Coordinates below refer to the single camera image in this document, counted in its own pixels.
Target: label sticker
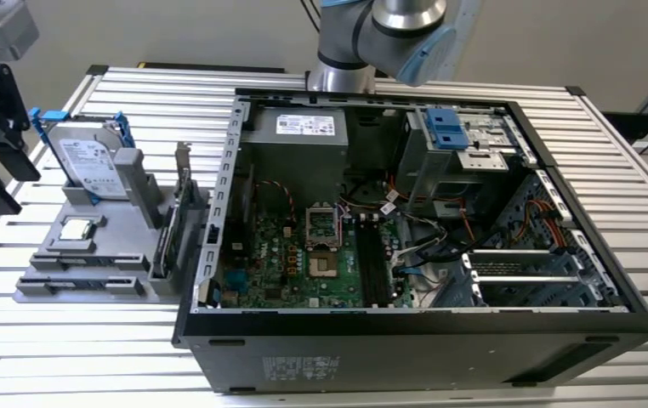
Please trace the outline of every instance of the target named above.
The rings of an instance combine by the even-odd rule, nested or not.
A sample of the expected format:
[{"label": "label sticker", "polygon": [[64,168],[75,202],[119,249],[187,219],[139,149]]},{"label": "label sticker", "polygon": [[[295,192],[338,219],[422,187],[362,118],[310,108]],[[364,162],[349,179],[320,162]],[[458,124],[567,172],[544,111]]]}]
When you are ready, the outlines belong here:
[{"label": "label sticker", "polygon": [[400,192],[397,190],[392,190],[388,194],[388,201],[394,202],[397,198],[400,198]]},{"label": "label sticker", "polygon": [[394,210],[396,204],[393,202],[388,202],[381,208],[381,212],[384,213],[384,215],[389,215]]},{"label": "label sticker", "polygon": [[275,132],[307,136],[336,136],[333,116],[279,115]]},{"label": "label sticker", "polygon": [[333,380],[341,363],[340,356],[263,357],[269,381]]},{"label": "label sticker", "polygon": [[127,198],[107,146],[96,140],[62,140],[68,164],[84,188],[100,198]]}]

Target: open computer tower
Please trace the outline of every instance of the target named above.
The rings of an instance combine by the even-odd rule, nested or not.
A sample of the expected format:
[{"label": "open computer tower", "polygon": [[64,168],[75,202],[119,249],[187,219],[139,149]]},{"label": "open computer tower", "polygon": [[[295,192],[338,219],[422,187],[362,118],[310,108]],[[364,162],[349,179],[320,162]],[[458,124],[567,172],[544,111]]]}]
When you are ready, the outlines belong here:
[{"label": "open computer tower", "polygon": [[549,387],[648,306],[515,102],[239,89],[177,339],[219,392]]}]

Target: metal rail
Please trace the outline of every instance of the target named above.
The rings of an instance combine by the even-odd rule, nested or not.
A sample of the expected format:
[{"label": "metal rail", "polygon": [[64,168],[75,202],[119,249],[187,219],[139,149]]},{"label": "metal rail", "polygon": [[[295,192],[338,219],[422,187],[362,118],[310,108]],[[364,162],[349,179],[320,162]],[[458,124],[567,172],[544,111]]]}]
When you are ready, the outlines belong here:
[{"label": "metal rail", "polygon": [[[193,143],[194,178],[215,185],[235,88],[299,89],[298,75],[112,68],[87,78],[67,105],[88,115],[124,111],[161,184],[178,176],[175,146]],[[587,98],[565,88],[434,82],[385,94],[508,99],[524,107],[563,173],[648,302],[648,167]],[[64,202],[64,175],[51,154],[34,152],[42,181],[11,183],[24,205],[0,217],[0,405],[91,406],[648,406],[648,344],[551,389],[366,394],[221,396],[193,355],[174,349],[177,307],[142,304],[16,304],[15,283]]]}]

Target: orange wire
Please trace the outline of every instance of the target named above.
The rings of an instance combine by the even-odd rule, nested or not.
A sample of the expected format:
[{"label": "orange wire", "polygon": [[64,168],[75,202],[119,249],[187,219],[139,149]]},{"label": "orange wire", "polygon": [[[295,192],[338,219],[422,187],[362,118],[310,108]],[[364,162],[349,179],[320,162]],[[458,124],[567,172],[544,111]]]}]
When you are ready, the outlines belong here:
[{"label": "orange wire", "polygon": [[477,240],[477,238],[474,237],[474,233],[472,232],[470,221],[468,220],[468,216],[465,214],[465,209],[461,208],[460,212],[462,213],[464,226],[468,228],[468,232],[470,233],[472,241],[474,242]]},{"label": "orange wire", "polygon": [[[396,186],[394,186],[394,174],[390,174],[389,175],[389,188],[397,192],[397,194],[405,199],[405,200],[409,200],[410,197],[406,195],[406,194],[402,194],[400,193],[400,191],[397,191],[396,189]],[[474,233],[472,232],[472,227],[470,227],[470,220],[468,219],[468,216],[465,214],[466,212],[466,201],[464,200],[464,198],[434,198],[436,201],[448,201],[448,202],[460,202],[460,213],[462,214],[462,221],[464,221],[464,226],[466,227],[468,229],[468,233],[470,234],[470,238],[473,241],[477,240],[477,238],[474,237]]]},{"label": "orange wire", "polygon": [[[536,206],[539,206],[539,210],[543,212],[544,208],[549,208],[551,204],[541,201],[541,200],[531,200],[528,201],[529,203],[532,202]],[[544,218],[544,221],[547,223],[547,227],[551,230],[551,234],[553,235],[555,243],[557,244],[559,247],[565,246],[565,239],[561,238],[561,235],[559,234],[559,229],[553,224],[553,221],[551,219]]]},{"label": "orange wire", "polygon": [[[551,203],[545,200],[535,200],[536,202],[541,203],[548,210],[555,210],[555,207],[551,205]],[[555,223],[555,221],[552,219],[548,219],[547,222],[552,225],[552,232],[556,231],[557,232],[557,235],[561,239],[561,246],[567,246],[567,242],[565,242],[565,235],[563,234],[561,232],[561,229],[559,228],[557,224]]]}]

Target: metal sheet panel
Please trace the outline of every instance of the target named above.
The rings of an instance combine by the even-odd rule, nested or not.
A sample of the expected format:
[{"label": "metal sheet panel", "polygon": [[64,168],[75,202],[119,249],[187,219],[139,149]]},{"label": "metal sheet panel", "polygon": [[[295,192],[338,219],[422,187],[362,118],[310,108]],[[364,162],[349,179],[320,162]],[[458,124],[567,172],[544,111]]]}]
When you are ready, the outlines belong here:
[{"label": "metal sheet panel", "polygon": [[[230,102],[235,87],[302,88],[303,77],[239,72],[112,68],[87,78],[66,109],[131,114],[146,165],[161,184],[171,183],[174,143],[193,142],[194,177],[215,181]],[[433,82],[409,88],[381,80],[380,92],[517,101],[552,145],[555,158],[576,170],[571,175],[640,174],[613,144],[612,135],[564,88]],[[648,344],[572,384],[553,389],[416,391],[221,396],[213,393],[191,355],[170,345],[177,307],[142,304],[16,304],[10,294],[27,267],[28,255],[54,221],[64,198],[64,175],[50,154],[35,157],[43,179],[11,184],[24,202],[18,216],[0,218],[0,405],[107,406],[177,404],[198,406],[523,406],[533,408],[636,408],[648,406]],[[628,172],[611,173],[609,169]],[[616,248],[648,301],[648,183],[641,179],[573,180],[584,204]]]}]

